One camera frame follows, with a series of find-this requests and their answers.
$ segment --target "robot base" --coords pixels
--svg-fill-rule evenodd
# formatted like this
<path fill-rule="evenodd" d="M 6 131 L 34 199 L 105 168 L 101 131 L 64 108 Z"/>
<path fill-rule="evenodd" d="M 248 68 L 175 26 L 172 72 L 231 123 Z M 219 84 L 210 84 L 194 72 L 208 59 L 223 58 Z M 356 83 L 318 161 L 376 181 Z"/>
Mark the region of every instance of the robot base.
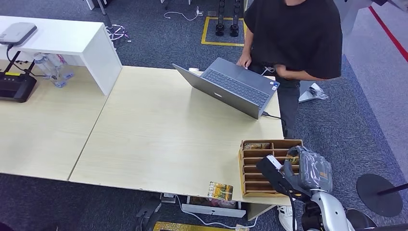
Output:
<path fill-rule="evenodd" d="M 377 193 L 393 187 L 387 179 L 375 174 L 365 174 L 357 180 L 357 193 L 363 203 L 374 213 L 389 218 L 401 213 L 401 195 L 399 192 L 386 195 Z"/>
<path fill-rule="evenodd" d="M 224 36 L 224 24 L 217 24 L 216 26 L 216 35 L 217 36 Z"/>
<path fill-rule="evenodd" d="M 239 30 L 238 25 L 231 25 L 229 29 L 230 29 L 229 35 L 231 35 L 231 37 L 238 37 L 238 30 Z"/>

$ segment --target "white sneaker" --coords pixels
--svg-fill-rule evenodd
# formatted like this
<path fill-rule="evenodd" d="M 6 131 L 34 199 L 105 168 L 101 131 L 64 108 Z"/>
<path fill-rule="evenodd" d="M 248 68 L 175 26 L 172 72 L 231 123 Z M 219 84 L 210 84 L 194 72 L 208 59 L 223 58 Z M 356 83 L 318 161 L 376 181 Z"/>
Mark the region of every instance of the white sneaker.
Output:
<path fill-rule="evenodd" d="M 286 231 L 293 231 L 293 215 L 292 206 L 278 205 L 279 221 Z M 295 229 L 297 230 L 297 222 L 294 221 Z"/>

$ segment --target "person's hand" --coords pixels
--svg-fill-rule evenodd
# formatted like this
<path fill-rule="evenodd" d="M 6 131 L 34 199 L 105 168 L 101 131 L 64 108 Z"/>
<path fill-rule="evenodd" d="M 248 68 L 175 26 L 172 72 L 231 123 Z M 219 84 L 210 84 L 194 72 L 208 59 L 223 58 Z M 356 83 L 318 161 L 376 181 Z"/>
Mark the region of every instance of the person's hand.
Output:
<path fill-rule="evenodd" d="M 287 79 L 287 80 L 292 80 L 290 76 L 287 75 L 288 71 L 286 70 L 286 66 L 282 64 L 276 64 L 274 65 L 274 68 L 276 70 L 276 73 L 278 73 L 278 76 Z"/>
<path fill-rule="evenodd" d="M 250 53 L 246 53 L 243 52 L 240 59 L 237 62 L 238 66 L 242 66 L 245 67 L 246 69 L 248 69 L 249 65 L 251 64 L 252 59 L 251 59 L 251 54 Z"/>

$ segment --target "laptop keyboard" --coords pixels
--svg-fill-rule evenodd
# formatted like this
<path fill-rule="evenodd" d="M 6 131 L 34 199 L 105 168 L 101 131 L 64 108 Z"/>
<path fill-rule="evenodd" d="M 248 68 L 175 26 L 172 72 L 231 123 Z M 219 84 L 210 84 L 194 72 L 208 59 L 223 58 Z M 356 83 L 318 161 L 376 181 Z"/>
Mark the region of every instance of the laptop keyboard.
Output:
<path fill-rule="evenodd" d="M 224 74 L 221 74 L 215 70 L 210 70 L 206 75 L 201 75 L 202 78 L 217 84 L 218 86 L 231 91 L 253 103 L 259 105 L 259 109 L 263 107 L 269 95 L 245 85 L 233 78 L 230 78 Z"/>

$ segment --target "wooden box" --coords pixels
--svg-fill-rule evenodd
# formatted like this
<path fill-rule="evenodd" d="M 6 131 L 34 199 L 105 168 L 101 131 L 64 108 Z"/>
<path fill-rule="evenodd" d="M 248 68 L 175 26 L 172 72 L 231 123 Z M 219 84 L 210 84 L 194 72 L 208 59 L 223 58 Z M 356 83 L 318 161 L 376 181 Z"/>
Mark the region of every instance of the wooden box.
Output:
<path fill-rule="evenodd" d="M 269 149 L 245 150 L 247 143 L 269 143 Z M 269 181 L 256 168 L 256 164 L 267 155 L 273 155 L 281 164 L 286 159 L 288 150 L 303 145 L 302 140 L 244 140 L 239 150 L 241 190 L 243 197 L 286 197 L 276 192 Z M 292 165 L 293 172 L 299 173 L 299 165 Z"/>

